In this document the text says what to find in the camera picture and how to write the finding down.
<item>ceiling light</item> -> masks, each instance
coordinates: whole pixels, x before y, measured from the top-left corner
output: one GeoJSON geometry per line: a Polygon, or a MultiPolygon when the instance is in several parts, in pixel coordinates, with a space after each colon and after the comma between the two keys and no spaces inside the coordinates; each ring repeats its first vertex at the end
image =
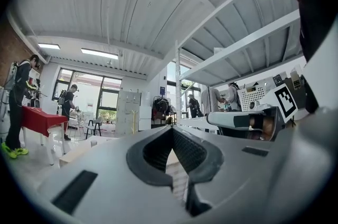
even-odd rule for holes
{"type": "Polygon", "coordinates": [[[60,49],[58,44],[38,44],[39,47],[44,48],[44,49],[60,49]]]}
{"type": "Polygon", "coordinates": [[[90,54],[90,55],[101,56],[101,57],[118,60],[118,55],[112,54],[112,53],[106,53],[106,52],[101,52],[101,51],[96,51],[96,50],[91,50],[91,49],[81,49],[81,51],[84,54],[90,54]]]}
{"type": "Polygon", "coordinates": [[[91,85],[90,83],[84,83],[84,82],[78,82],[78,83],[85,84],[85,85],[91,85]]]}

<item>green sneaker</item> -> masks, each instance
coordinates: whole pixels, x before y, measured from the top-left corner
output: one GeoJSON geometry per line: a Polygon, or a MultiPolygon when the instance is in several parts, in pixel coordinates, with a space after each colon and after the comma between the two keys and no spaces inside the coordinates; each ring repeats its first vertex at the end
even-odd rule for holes
{"type": "Polygon", "coordinates": [[[28,154],[28,150],[26,148],[16,148],[15,153],[16,155],[28,154]]]}
{"type": "Polygon", "coordinates": [[[2,150],[10,157],[13,159],[16,159],[17,155],[15,153],[15,151],[11,150],[5,142],[2,142],[1,144],[2,150]]]}

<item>brick wall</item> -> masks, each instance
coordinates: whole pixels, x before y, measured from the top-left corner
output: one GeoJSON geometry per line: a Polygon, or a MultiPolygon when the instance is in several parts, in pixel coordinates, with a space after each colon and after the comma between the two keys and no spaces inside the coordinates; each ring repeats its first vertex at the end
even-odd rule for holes
{"type": "Polygon", "coordinates": [[[0,18],[0,86],[3,86],[11,63],[28,59],[33,52],[15,33],[6,16],[0,18]]]}

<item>sleeve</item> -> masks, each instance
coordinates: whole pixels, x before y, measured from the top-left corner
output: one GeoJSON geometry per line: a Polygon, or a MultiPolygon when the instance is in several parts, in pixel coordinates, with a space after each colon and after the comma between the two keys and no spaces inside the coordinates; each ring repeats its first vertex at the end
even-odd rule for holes
{"type": "Polygon", "coordinates": [[[234,98],[235,98],[234,88],[230,86],[229,87],[229,97],[227,98],[227,101],[232,103],[232,102],[234,102],[234,98]]]}
{"type": "Polygon", "coordinates": [[[216,99],[218,102],[222,102],[219,90],[215,89],[216,99]]]}
{"type": "Polygon", "coordinates": [[[28,64],[24,64],[19,67],[18,74],[20,75],[20,79],[18,80],[17,84],[20,88],[24,89],[27,88],[28,90],[35,90],[35,86],[31,86],[29,84],[29,77],[30,77],[30,66],[28,64]]]}
{"type": "Polygon", "coordinates": [[[68,100],[73,101],[73,99],[74,99],[74,94],[71,91],[69,91],[68,92],[68,100]]]}

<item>tree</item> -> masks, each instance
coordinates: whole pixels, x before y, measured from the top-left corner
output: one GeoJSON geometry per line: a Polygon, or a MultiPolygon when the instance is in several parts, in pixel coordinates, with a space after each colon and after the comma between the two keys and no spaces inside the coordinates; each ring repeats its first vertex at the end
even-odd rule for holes
{"type": "Polygon", "coordinates": [[[103,117],[104,121],[112,121],[116,119],[116,111],[113,110],[99,110],[99,117],[103,117]]]}
{"type": "Polygon", "coordinates": [[[184,86],[187,86],[187,87],[189,87],[190,85],[192,85],[192,81],[190,81],[190,80],[182,80],[182,85],[184,85],[184,86]]]}
{"type": "Polygon", "coordinates": [[[75,72],[75,74],[73,75],[73,80],[72,80],[72,82],[77,82],[78,77],[82,77],[82,76],[84,76],[84,75],[85,75],[85,73],[75,72]]]}

